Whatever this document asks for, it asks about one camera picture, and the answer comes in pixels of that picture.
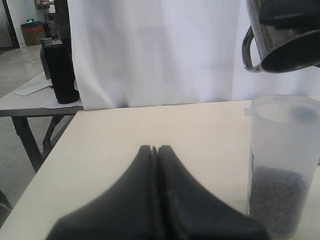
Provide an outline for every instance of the dark granules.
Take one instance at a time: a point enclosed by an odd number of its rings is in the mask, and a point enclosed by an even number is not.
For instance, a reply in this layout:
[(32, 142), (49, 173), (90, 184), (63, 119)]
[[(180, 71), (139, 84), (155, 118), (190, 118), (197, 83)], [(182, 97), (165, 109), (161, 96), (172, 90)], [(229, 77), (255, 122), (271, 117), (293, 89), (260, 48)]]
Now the dark granules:
[(258, 167), (252, 175), (250, 216), (274, 237), (289, 238), (299, 226), (308, 191), (296, 172)]

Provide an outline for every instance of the black cylinder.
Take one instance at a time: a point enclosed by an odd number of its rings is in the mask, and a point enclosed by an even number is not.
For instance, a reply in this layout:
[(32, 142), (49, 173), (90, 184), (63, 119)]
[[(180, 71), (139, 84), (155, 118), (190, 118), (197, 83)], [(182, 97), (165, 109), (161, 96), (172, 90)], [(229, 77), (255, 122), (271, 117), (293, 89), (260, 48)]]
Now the black cylinder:
[(66, 47), (63, 44), (44, 46), (43, 52), (58, 103), (69, 104), (78, 101), (80, 96), (75, 90), (76, 77)]

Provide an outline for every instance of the table surface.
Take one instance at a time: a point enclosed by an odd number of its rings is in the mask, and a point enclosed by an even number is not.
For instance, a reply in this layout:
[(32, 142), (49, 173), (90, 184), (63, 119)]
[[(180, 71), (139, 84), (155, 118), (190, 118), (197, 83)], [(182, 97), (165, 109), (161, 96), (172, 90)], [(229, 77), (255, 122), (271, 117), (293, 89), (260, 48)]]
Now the table surface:
[(10, 92), (6, 96), (2, 97), (0, 99), (0, 117), (37, 117), (57, 114), (75, 114), (77, 111), (84, 109), (82, 106), (54, 109), (42, 108), (41, 104), (54, 94), (54, 90), (50, 87), (46, 87), (27, 96), (20, 96), (14, 93), (16, 90), (25, 89), (47, 81), (43, 75), (40, 74), (39, 76)]
[[(141, 145), (171, 145), (211, 193), (246, 212), (251, 101), (79, 111), (0, 230), (44, 240), (58, 218), (108, 189)], [(320, 168), (295, 240), (320, 239)]]

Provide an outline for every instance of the transparent cup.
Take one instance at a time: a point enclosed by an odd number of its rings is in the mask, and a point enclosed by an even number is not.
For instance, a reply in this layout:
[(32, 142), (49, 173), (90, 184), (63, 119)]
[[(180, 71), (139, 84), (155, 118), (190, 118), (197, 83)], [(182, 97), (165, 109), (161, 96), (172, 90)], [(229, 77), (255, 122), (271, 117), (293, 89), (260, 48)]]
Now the transparent cup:
[(275, 239), (297, 230), (320, 156), (320, 102), (297, 95), (255, 98), (248, 213)]

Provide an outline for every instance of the white backdrop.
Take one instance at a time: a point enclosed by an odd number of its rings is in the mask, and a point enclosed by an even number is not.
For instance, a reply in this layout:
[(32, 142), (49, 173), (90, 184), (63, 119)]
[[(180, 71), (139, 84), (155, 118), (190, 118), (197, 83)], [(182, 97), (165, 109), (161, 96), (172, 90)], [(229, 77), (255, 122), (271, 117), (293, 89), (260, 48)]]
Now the white backdrop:
[[(320, 68), (250, 73), (245, 0), (68, 0), (86, 110), (320, 95)], [(253, 61), (259, 62), (252, 44)]]

